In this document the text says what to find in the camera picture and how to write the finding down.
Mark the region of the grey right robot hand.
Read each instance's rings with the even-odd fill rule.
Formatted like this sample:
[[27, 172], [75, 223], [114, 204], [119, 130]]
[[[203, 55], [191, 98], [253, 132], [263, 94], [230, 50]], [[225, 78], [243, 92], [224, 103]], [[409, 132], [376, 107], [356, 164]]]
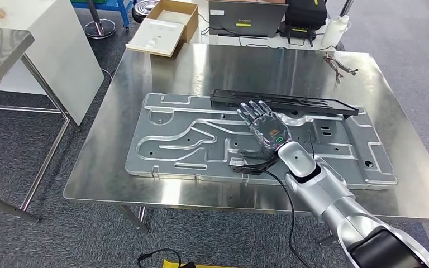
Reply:
[[236, 110], [259, 143], [259, 153], [270, 158], [285, 143], [292, 140], [289, 127], [262, 100], [240, 103]]

